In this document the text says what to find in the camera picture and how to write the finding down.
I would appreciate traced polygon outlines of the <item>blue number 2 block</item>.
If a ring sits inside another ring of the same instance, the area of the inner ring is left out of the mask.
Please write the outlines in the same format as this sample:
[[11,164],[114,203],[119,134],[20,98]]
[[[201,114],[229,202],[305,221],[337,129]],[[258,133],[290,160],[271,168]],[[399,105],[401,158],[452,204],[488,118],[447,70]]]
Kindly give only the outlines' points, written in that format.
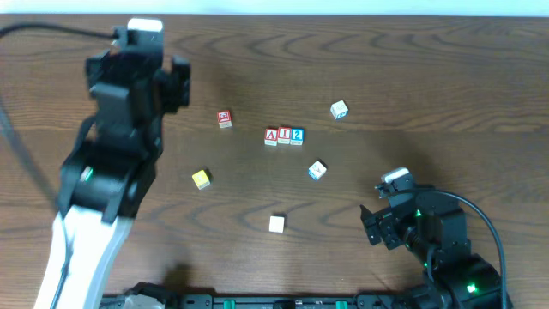
[[300,128],[292,128],[291,130],[291,145],[302,145],[304,142],[305,130]]

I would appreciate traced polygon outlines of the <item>red letter I block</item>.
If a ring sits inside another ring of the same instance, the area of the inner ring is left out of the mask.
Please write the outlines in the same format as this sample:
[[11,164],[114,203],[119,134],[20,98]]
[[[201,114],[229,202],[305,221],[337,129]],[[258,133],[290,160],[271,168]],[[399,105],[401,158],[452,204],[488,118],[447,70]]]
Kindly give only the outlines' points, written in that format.
[[291,141],[292,129],[289,127],[279,127],[277,142],[279,144],[289,144]]

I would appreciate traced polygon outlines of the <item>red letter A block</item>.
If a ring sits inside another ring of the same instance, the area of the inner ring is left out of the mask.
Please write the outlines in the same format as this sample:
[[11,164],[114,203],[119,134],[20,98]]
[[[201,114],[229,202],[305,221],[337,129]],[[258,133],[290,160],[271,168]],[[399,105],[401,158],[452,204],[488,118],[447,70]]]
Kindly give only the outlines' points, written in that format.
[[265,130],[264,143],[268,146],[276,146],[278,144],[278,130],[267,128]]

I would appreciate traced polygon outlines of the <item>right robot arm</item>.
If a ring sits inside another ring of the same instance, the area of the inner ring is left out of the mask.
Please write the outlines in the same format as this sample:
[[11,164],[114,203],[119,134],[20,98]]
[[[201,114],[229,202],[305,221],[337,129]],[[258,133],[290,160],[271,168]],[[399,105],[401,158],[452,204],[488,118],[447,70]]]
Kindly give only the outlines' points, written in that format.
[[[418,184],[400,167],[376,187],[387,208],[362,206],[360,220],[371,245],[405,246],[423,267],[424,284],[374,299],[373,308],[511,308],[504,248],[486,214],[474,203],[432,185]],[[485,222],[496,243],[499,266],[472,250],[464,206]]]

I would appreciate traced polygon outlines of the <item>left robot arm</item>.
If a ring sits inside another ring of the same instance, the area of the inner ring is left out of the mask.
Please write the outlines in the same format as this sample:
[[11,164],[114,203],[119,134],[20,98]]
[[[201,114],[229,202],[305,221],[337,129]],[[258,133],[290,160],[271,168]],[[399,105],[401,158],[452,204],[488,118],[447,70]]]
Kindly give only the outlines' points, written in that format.
[[161,21],[115,30],[117,52],[90,57],[85,73],[96,113],[81,123],[64,161],[51,251],[37,308],[97,308],[112,264],[156,177],[163,117],[190,103],[190,63],[164,71]]

